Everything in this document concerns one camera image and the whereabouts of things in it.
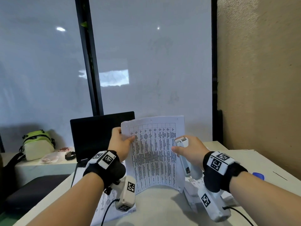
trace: laptop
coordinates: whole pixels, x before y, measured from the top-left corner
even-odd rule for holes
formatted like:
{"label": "laptop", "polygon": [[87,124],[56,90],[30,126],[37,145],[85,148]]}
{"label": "laptop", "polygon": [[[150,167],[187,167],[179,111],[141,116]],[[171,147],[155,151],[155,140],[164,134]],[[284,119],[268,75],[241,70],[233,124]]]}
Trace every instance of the laptop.
{"label": "laptop", "polygon": [[120,127],[123,121],[135,119],[135,113],[115,113],[70,120],[74,150],[77,159],[72,184],[77,168],[86,167],[88,161],[100,151],[109,147],[112,129]]}

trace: blue object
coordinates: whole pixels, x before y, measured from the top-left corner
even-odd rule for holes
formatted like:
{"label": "blue object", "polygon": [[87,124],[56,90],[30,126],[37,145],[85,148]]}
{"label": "blue object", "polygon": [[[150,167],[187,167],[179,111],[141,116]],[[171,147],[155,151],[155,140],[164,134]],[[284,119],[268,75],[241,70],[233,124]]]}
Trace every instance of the blue object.
{"label": "blue object", "polygon": [[258,177],[258,178],[264,180],[264,175],[261,174],[261,173],[253,172],[252,175],[254,175],[254,176],[256,176],[256,177]]}

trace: green floor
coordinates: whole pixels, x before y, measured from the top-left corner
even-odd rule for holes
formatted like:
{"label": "green floor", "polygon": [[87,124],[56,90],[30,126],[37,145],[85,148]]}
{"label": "green floor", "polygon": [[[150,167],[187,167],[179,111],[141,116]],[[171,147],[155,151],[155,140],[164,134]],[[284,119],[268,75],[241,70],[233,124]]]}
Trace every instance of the green floor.
{"label": "green floor", "polygon": [[0,214],[0,226],[12,226],[16,223],[23,215],[9,215],[6,213]]}

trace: textured wall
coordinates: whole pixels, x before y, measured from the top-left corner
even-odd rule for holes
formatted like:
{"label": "textured wall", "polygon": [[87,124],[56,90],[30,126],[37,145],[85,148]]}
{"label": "textured wall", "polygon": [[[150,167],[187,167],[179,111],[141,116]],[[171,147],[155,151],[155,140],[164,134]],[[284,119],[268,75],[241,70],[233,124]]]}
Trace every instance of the textured wall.
{"label": "textured wall", "polygon": [[301,0],[218,0],[218,80],[225,146],[301,179]]}

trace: hand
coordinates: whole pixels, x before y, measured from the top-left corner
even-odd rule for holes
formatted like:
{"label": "hand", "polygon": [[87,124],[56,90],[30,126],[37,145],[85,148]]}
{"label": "hand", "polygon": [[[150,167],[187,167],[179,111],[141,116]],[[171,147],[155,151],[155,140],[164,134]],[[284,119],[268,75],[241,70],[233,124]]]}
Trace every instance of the hand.
{"label": "hand", "polygon": [[122,162],[128,156],[130,145],[134,141],[134,139],[135,136],[132,136],[123,141],[121,135],[121,127],[113,128],[108,150],[116,151],[120,162]]}
{"label": "hand", "polygon": [[200,166],[202,169],[204,169],[203,159],[205,154],[207,154],[209,150],[197,137],[187,135],[181,137],[188,138],[188,147],[173,146],[171,147],[171,150],[175,152],[177,156],[184,156],[193,165]]}

